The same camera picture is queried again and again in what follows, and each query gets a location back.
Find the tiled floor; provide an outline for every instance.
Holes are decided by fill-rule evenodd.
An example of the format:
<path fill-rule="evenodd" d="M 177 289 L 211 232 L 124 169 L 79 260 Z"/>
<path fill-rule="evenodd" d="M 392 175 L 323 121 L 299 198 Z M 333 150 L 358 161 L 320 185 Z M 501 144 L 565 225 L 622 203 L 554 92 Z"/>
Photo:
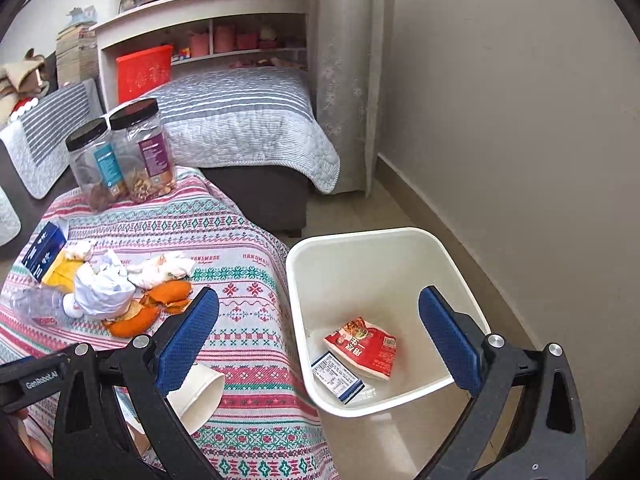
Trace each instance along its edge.
<path fill-rule="evenodd" d="M 372 195 L 347 193 L 314 195 L 307 212 L 304 237 L 412 226 L 406 214 L 379 183 Z M 292 246 L 298 240 L 286 238 Z M 4 280 L 15 255 L 0 260 Z M 468 395 L 454 384 L 389 412 L 362 418 L 339 418 L 321 414 L 322 423 L 342 480 L 413 479 L 460 416 Z M 480 463 L 492 462 L 508 429 L 503 420 L 492 438 L 498 446 L 487 447 Z"/>

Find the crumpled tissue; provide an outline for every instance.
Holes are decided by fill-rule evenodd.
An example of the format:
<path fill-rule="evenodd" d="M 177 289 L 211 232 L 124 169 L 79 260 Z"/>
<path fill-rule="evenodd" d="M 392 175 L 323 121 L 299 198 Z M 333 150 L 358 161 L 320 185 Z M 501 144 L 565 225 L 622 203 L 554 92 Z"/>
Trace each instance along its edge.
<path fill-rule="evenodd" d="M 77 260 L 88 262 L 94 255 L 94 245 L 98 240 L 79 240 L 65 245 L 65 258 L 67 260 Z"/>
<path fill-rule="evenodd" d="M 190 276 L 195 264 L 191 258 L 185 258 L 182 251 L 171 251 L 154 256 L 141 264 L 127 266 L 127 272 L 131 283 L 149 290 L 161 283 Z"/>
<path fill-rule="evenodd" d="M 89 263 L 82 264 L 74 278 L 76 303 L 89 315 L 98 319 L 122 316 L 136 287 L 127 279 L 127 269 L 112 250 L 98 262 L 96 273 Z"/>

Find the nuts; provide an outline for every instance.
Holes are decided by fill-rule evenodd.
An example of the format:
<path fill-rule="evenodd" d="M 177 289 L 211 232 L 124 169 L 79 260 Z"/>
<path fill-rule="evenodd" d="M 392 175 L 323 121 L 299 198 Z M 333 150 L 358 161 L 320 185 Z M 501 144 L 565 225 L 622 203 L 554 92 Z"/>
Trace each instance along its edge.
<path fill-rule="evenodd" d="M 129 187 L 131 199 L 134 202 L 147 202 L 162 195 L 166 195 L 174 188 L 175 182 L 154 185 L 146 170 L 135 170 L 127 175 L 127 187 Z"/>

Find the blue gripper pad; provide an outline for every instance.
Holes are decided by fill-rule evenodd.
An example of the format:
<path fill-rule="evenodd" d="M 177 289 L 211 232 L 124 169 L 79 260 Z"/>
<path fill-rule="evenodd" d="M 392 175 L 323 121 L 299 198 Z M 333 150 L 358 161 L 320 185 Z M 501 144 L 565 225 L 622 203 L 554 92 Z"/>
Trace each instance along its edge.
<path fill-rule="evenodd" d="M 434 286 L 420 293 L 418 312 L 453 380 L 476 397 L 482 388 L 480 355 L 456 323 L 456 313 Z"/>
<path fill-rule="evenodd" d="M 163 396 L 182 386 L 220 312 L 218 295 L 209 288 L 198 295 L 193 308 L 158 356 L 156 387 Z"/>

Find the white trash bin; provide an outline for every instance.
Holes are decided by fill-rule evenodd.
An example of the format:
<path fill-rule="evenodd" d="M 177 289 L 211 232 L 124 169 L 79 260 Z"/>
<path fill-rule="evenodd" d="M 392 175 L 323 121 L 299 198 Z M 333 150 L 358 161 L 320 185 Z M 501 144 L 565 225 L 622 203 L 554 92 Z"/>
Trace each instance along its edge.
<path fill-rule="evenodd" d="M 318 408 L 333 415 L 382 412 L 453 382 L 418 315 L 418 296 L 426 286 L 437 286 L 455 311 L 490 332 L 449 253 L 421 229 L 308 238 L 287 257 L 287 281 L 306 390 Z M 388 381 L 352 369 L 366 387 L 343 404 L 314 377 L 311 363 L 327 352 L 325 336 L 358 316 L 397 338 L 396 360 Z"/>

